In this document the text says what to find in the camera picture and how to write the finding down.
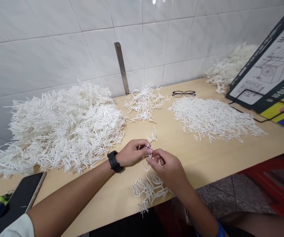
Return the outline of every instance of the phone screen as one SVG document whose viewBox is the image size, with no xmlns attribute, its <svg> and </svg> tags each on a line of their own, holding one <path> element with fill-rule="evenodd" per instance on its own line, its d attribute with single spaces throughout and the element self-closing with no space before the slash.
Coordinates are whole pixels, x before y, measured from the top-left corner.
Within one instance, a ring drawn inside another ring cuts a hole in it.
<svg viewBox="0 0 284 237">
<path fill-rule="evenodd" d="M 23 178 L 0 216 L 0 233 L 26 213 L 27 207 L 44 173 L 37 173 Z"/>
</svg>

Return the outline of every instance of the machine diagram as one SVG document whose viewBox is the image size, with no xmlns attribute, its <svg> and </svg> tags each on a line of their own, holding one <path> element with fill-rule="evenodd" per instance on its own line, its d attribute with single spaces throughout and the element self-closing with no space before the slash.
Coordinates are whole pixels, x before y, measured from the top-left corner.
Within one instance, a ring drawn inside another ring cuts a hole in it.
<svg viewBox="0 0 284 237">
<path fill-rule="evenodd" d="M 255 81 L 251 81 L 251 80 L 246 80 L 243 85 L 237 90 L 237 93 L 241 93 L 242 91 L 244 91 L 245 89 L 249 89 L 251 91 L 255 91 L 255 92 L 261 92 L 261 90 L 264 87 L 262 87 L 261 83 L 255 82 Z M 242 95 L 246 96 L 246 97 L 250 97 L 250 96 L 254 96 L 256 95 L 253 92 L 250 91 L 245 91 Z"/>
<path fill-rule="evenodd" d="M 254 76 L 259 81 L 269 84 L 280 81 L 284 70 L 284 48 L 276 47 L 255 68 L 260 69 L 259 76 Z"/>
</svg>

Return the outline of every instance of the white sleeve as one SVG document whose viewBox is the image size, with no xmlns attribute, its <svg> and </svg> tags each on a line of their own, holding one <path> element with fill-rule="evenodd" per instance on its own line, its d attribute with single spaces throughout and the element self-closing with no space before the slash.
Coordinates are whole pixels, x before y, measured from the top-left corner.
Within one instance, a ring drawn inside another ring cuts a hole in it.
<svg viewBox="0 0 284 237">
<path fill-rule="evenodd" d="M 8 226 L 0 237 L 34 237 L 34 227 L 30 217 L 27 214 L 23 214 L 10 226 Z"/>
</svg>

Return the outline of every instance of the black-framed glasses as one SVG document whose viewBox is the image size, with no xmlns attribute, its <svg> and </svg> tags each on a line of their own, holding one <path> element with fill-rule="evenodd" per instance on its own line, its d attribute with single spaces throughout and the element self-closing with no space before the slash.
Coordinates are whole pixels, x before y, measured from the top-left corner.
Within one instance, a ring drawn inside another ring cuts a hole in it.
<svg viewBox="0 0 284 237">
<path fill-rule="evenodd" d="M 172 96 L 182 97 L 182 95 L 184 94 L 187 97 L 193 97 L 193 96 L 196 95 L 195 93 L 196 93 L 195 91 L 185 91 L 185 92 L 183 92 L 183 91 L 174 91 Z"/>
</svg>

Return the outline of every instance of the smartphone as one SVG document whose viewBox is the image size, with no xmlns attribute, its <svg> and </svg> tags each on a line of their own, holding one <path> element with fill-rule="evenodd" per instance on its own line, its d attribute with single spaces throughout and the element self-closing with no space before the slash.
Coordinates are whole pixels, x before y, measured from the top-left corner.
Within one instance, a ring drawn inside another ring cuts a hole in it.
<svg viewBox="0 0 284 237">
<path fill-rule="evenodd" d="M 24 177 L 0 216 L 0 233 L 33 205 L 47 172 Z"/>
</svg>

